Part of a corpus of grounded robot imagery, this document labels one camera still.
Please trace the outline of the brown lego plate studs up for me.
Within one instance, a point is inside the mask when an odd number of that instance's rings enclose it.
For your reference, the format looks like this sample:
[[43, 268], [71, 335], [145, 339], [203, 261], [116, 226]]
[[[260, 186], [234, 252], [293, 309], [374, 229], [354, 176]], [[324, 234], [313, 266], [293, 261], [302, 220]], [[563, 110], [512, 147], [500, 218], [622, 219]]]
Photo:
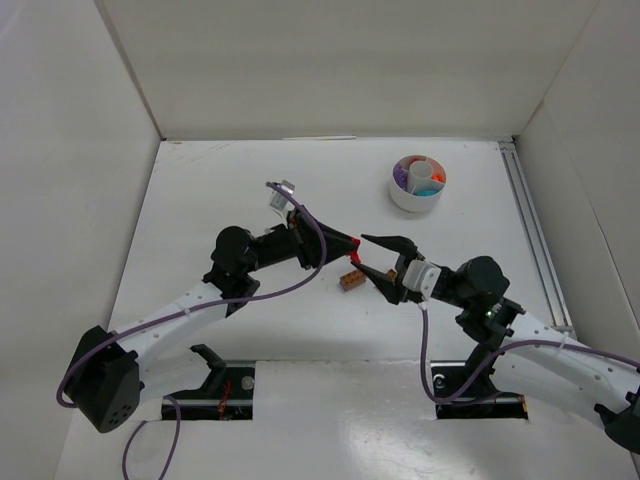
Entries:
[[349, 292], [366, 283], [367, 277], [360, 270], [353, 270], [339, 278], [339, 285], [344, 292]]

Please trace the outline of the long teal lego brick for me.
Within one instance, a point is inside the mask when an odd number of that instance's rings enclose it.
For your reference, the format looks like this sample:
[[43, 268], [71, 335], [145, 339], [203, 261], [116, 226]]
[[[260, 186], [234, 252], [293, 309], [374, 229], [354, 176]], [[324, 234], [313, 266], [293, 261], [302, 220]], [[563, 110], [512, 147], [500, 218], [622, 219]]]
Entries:
[[414, 195], [419, 197], [430, 197], [430, 196], [438, 195], [441, 190], [442, 188], [423, 189], [423, 190], [414, 192]]

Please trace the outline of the lavender lego brick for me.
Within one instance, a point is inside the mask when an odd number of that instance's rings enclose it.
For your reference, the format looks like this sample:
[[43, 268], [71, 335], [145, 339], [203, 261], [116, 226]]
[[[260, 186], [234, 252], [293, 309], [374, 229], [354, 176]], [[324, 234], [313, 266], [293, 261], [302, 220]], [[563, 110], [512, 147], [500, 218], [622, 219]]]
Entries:
[[393, 179], [400, 189], [405, 191], [408, 185], [408, 170], [400, 162], [396, 163], [393, 168]]

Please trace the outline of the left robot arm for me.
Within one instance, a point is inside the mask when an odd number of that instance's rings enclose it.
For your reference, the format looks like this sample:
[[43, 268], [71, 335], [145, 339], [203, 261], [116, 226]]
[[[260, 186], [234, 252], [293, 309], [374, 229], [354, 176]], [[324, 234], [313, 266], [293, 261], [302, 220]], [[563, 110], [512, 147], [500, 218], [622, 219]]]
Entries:
[[166, 363], [162, 355], [192, 334], [261, 300], [252, 273], [292, 259], [317, 276], [325, 265], [357, 259], [359, 240], [315, 220], [303, 207], [260, 236], [239, 226], [223, 229], [212, 268], [193, 288], [157, 313], [120, 330], [95, 326], [80, 338], [56, 393], [100, 433], [118, 428], [136, 408], [175, 391], [216, 389], [224, 361], [204, 345], [191, 347], [202, 363]]

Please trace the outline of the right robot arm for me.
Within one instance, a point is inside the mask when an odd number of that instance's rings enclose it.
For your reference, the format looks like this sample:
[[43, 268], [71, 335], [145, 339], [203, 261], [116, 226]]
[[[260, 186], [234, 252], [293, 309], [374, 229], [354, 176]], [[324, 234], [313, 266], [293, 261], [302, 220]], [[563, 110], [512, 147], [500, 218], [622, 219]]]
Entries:
[[[510, 282], [490, 256], [451, 269], [429, 261], [405, 237], [366, 239], [397, 253], [396, 275], [361, 262], [355, 268], [389, 303], [411, 302], [421, 311], [420, 378], [431, 401], [463, 408], [504, 393], [536, 398], [588, 420], [625, 450], [639, 451], [638, 361], [588, 347], [506, 298]], [[450, 394], [435, 392], [428, 371], [431, 300], [458, 308], [456, 323], [476, 343]]]

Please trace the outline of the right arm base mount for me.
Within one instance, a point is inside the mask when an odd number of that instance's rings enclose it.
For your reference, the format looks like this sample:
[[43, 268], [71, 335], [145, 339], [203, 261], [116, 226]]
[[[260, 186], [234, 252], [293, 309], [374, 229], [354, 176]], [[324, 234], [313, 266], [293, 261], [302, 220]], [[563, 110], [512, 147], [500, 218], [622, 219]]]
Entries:
[[[466, 380], [463, 361], [436, 361], [430, 366], [433, 392], [436, 397], [453, 395]], [[528, 420], [526, 401], [512, 392], [498, 392], [486, 378], [477, 379], [451, 404], [435, 406], [438, 420]]]

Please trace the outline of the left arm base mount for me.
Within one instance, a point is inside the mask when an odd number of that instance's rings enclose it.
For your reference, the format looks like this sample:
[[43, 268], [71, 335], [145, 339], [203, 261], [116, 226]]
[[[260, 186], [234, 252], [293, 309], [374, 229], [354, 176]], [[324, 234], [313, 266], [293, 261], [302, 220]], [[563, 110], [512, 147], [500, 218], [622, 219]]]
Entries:
[[197, 387], [171, 394], [182, 421], [249, 421], [253, 419], [256, 362], [227, 362], [204, 344], [190, 350], [208, 368]]

